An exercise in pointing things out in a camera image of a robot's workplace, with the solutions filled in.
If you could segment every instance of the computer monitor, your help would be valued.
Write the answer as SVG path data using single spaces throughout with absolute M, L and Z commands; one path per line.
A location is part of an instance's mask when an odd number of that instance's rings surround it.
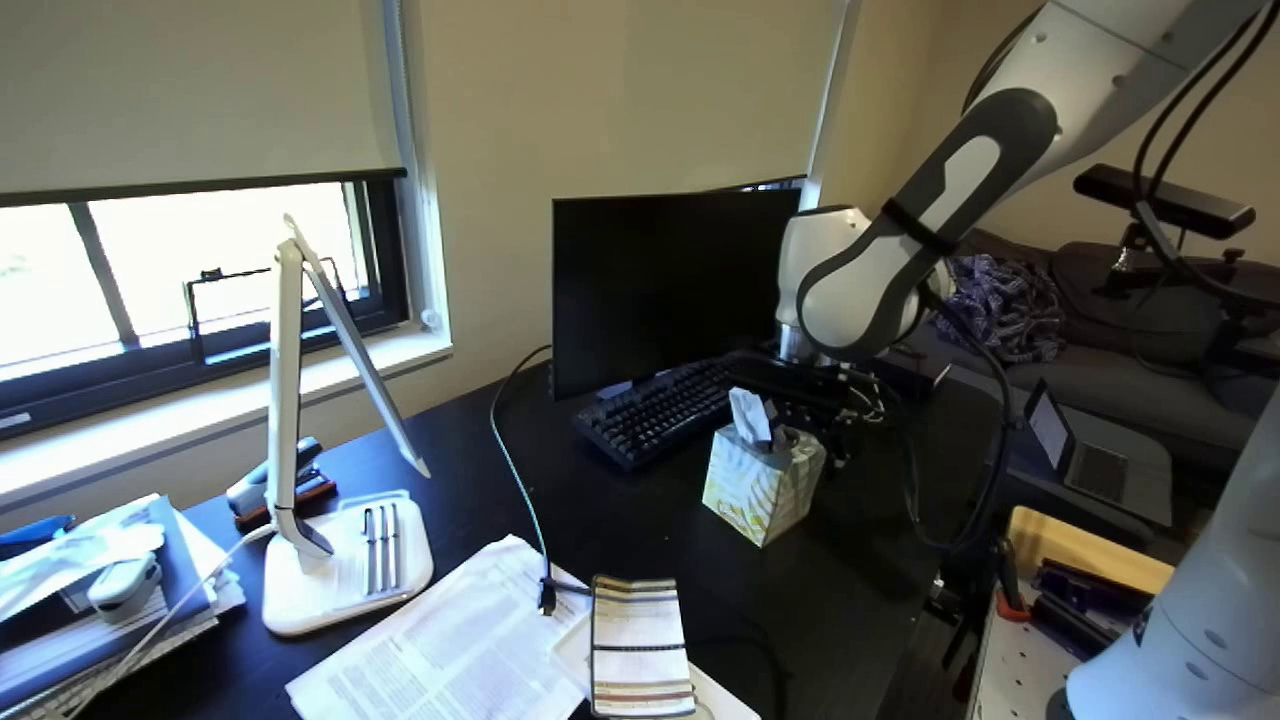
M 556 202 L 552 396 L 764 345 L 795 203 L 795 188 Z

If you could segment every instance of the white desk lamp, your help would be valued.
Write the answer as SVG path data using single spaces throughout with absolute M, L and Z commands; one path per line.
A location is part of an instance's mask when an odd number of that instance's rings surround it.
M 302 418 L 302 301 L 305 276 L 311 281 L 319 308 L 327 311 L 345 351 L 353 358 L 370 401 L 375 405 L 385 427 L 398 437 L 402 458 L 432 480 L 427 463 L 410 445 L 404 422 L 375 378 L 350 306 L 326 276 L 319 258 L 309 249 L 305 233 L 278 243 L 278 308 L 272 308 L 272 409 L 270 409 L 270 511 L 278 538 L 270 545 L 263 576 L 263 623 L 278 637 L 305 637 L 326 623 L 341 623 L 360 613 L 402 604 L 427 590 L 432 545 L 425 511 L 410 496 L 370 499 L 297 519 L 297 418 Z

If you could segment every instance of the tissue box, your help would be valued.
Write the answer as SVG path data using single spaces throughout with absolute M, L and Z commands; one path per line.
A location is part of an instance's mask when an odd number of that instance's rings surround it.
M 760 451 L 721 427 L 712 442 L 706 506 L 756 548 L 801 524 L 812 510 L 829 448 L 810 433 L 790 433 L 790 458 Z

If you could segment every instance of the black desk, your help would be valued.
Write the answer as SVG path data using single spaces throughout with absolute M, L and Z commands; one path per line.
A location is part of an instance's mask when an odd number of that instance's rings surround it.
M 438 580 L 487 539 L 507 531 L 533 539 L 483 426 L 487 396 L 491 388 L 480 388 L 410 426 L 438 474 L 432 484 L 402 463 L 387 433 L 319 458 L 345 496 L 414 494 L 427 519 Z M 917 545 L 902 506 L 905 451 L 870 442 L 854 470 L 820 484 L 812 515 L 760 553 L 702 510 L 708 442 L 645 475 L 616 475 L 575 442 L 574 409 L 549 401 L 546 371 L 521 378 L 504 405 L 507 445 L 542 506 L 552 561 L 586 580 L 677 576 L 691 660 L 760 715 L 877 715 L 934 580 L 934 553 Z M 910 427 L 924 448 L 924 510 L 943 519 L 986 470 L 994 401 L 943 385 Z M 194 519 L 222 545 L 240 539 L 222 496 L 195 506 Z M 284 685 L 375 618 L 278 640 L 260 623 L 260 561 L 263 548 L 238 557 L 248 607 L 99 698 L 90 715 L 294 715 Z

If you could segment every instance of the window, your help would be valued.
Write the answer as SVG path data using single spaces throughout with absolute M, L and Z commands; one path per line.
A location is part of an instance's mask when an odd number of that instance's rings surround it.
M 0 207 L 0 442 L 263 365 L 284 211 L 364 334 L 410 316 L 393 175 Z

